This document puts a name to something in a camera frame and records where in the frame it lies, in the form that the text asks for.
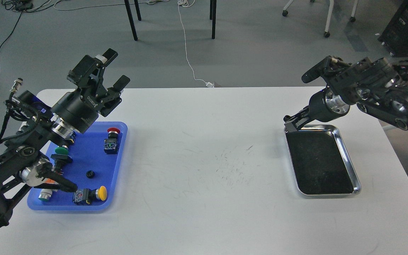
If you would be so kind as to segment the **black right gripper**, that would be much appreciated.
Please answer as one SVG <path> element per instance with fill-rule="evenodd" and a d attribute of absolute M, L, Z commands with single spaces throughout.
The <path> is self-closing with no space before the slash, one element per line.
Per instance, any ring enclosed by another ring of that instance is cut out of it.
<path fill-rule="evenodd" d="M 308 107 L 301 109 L 295 115 L 285 115 L 283 117 L 287 132 L 297 132 L 313 120 L 329 122 L 345 116 L 350 111 L 350 105 L 345 103 L 340 95 L 335 94 L 331 89 L 322 89 L 312 95 Z"/>

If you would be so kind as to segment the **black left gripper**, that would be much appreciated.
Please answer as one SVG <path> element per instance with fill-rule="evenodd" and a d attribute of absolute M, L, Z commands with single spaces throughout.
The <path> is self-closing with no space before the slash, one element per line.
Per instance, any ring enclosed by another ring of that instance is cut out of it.
<path fill-rule="evenodd" d="M 103 55 L 96 57 L 84 56 L 69 71 L 67 79 L 82 92 L 89 92 L 90 95 L 81 95 L 76 89 L 67 92 L 51 108 L 62 121 L 81 134 L 85 133 L 99 116 L 107 117 L 120 104 L 120 95 L 131 81 L 129 77 L 122 75 L 107 91 L 104 88 L 104 69 L 117 56 L 118 53 L 113 49 L 108 49 Z"/>

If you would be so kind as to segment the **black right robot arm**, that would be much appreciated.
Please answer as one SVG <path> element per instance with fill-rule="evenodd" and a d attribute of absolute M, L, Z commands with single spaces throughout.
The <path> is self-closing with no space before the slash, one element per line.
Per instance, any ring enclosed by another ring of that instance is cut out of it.
<path fill-rule="evenodd" d="M 356 63 L 327 56 L 302 76 L 309 83 L 324 79 L 326 86 L 312 95 L 308 106 L 283 120 L 287 132 L 311 121 L 329 122 L 345 116 L 351 105 L 401 130 L 408 130 L 408 61 L 389 63 L 368 57 Z"/>

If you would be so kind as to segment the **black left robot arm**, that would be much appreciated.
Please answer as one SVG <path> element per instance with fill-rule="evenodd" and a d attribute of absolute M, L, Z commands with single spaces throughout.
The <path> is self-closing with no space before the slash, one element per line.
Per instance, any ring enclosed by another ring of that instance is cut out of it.
<path fill-rule="evenodd" d="M 123 75 L 108 89 L 102 84 L 105 68 L 117 56 L 113 49 L 96 57 L 84 56 L 67 77 L 76 89 L 52 107 L 29 91 L 15 97 L 22 79 L 14 81 L 5 101 L 3 126 L 11 117 L 25 125 L 9 137 L 3 137 L 5 129 L 0 133 L 0 228 L 9 224 L 14 207 L 31 188 L 77 190 L 75 183 L 52 171 L 41 148 L 48 141 L 65 145 L 73 132 L 85 133 L 99 115 L 108 116 L 121 103 L 121 92 L 130 79 Z"/>

